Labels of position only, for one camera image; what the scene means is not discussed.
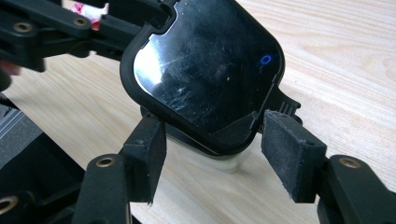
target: light wood surface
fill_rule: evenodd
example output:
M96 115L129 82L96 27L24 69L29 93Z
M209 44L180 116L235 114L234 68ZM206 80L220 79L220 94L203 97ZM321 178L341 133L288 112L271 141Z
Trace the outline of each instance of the light wood surface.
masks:
M396 191L396 2L238 2L282 46L280 88L302 104L297 114L327 156L366 161ZM59 56L47 67L23 70L6 96L81 166L118 152L140 120L119 63ZM133 214L144 223L318 223L314 204L289 198L260 141L239 158L212 161L168 140L154 204L134 203Z

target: glossy black surface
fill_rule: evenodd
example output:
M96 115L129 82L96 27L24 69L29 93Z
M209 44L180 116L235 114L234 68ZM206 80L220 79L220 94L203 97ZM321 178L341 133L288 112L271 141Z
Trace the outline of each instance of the glossy black surface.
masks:
M140 87L207 133L259 111L283 55L233 1L181 0L177 20L134 60Z

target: floor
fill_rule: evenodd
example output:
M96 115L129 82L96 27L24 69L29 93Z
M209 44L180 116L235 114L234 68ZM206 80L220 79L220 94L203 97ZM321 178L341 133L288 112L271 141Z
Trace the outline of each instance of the floor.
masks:
M21 111L0 105L0 169L41 133Z

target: wood grain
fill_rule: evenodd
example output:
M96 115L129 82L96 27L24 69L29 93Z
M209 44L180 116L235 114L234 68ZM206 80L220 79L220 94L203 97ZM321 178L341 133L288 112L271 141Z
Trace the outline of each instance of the wood grain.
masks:
M396 191L396 2L239 0L282 46L281 90L303 107L304 126L328 156L366 161ZM140 120L119 63L90 56L23 70L5 94L81 166L115 153ZM144 223L318 223L316 206L294 204L260 153L212 161L168 140L154 205L132 204Z

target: person's finger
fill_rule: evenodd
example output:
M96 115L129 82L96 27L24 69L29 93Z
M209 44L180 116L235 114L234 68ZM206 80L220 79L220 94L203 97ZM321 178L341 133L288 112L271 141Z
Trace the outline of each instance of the person's finger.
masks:
M21 67L14 63L6 60L0 60L0 69L3 70L8 75L19 75L21 72Z

